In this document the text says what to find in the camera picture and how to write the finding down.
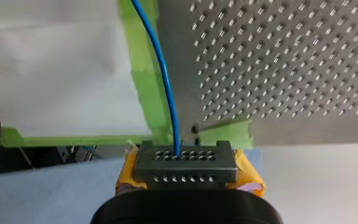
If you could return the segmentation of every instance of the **hole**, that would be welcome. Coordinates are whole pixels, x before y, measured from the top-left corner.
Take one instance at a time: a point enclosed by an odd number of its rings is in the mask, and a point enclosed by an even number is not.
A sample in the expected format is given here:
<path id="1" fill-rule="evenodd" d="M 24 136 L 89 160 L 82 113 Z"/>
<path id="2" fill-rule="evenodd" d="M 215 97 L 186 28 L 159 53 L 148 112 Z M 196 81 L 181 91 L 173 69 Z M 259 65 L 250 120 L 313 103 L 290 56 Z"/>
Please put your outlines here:
<path id="1" fill-rule="evenodd" d="M 196 175 L 192 175 L 191 177 L 190 177 L 190 181 L 191 182 L 196 182 L 197 181 L 197 176 Z"/>
<path id="2" fill-rule="evenodd" d="M 208 178 L 209 182 L 214 182 L 216 180 L 216 177 L 214 175 L 209 176 Z"/>

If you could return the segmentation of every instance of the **green tape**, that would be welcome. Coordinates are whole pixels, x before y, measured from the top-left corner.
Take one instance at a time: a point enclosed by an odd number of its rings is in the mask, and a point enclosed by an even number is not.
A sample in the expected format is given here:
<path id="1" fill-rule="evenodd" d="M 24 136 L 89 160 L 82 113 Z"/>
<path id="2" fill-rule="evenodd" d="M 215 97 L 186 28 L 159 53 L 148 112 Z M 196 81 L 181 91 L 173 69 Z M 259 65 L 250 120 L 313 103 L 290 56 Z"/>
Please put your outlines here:
<path id="1" fill-rule="evenodd" d="M 3 127 L 0 144 L 4 147 L 52 147 L 85 145 L 122 145 L 129 141 L 140 144 L 144 140 L 162 141 L 154 135 L 103 135 L 63 137 L 22 137 L 15 128 Z"/>
<path id="2" fill-rule="evenodd" d="M 204 146 L 216 146 L 216 140 L 227 140 L 236 149 L 252 149 L 254 141 L 249 133 L 250 120 L 224 124 L 200 132 Z"/>

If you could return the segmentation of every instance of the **blue wire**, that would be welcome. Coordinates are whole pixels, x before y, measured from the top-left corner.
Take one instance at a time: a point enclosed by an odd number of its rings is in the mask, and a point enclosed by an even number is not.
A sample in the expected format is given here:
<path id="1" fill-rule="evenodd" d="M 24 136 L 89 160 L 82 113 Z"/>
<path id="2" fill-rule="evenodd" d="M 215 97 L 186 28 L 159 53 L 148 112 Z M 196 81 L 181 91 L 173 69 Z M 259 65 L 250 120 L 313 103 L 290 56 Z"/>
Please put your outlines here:
<path id="1" fill-rule="evenodd" d="M 149 34 L 150 40 L 152 41 L 153 48 L 157 54 L 159 68 L 161 69 L 162 73 L 162 80 L 164 82 L 164 89 L 165 94 L 167 96 L 168 106 L 170 108 L 170 115 L 171 115 L 171 122 L 173 128 L 173 144 L 174 144 L 174 152 L 176 156 L 180 155 L 181 148 L 180 148 L 180 132 L 179 132 L 179 120 L 176 114 L 176 106 L 175 101 L 173 99 L 170 77 L 168 76 L 168 69 L 167 64 L 165 63 L 164 55 L 162 53 L 161 45 L 158 42 L 158 38 L 156 33 L 153 31 L 153 27 L 150 24 L 144 10 L 142 9 L 142 5 L 138 0 L 131 0 L 133 6 L 136 9 L 139 17 L 142 20 L 142 23 L 145 26 L 147 33 Z"/>

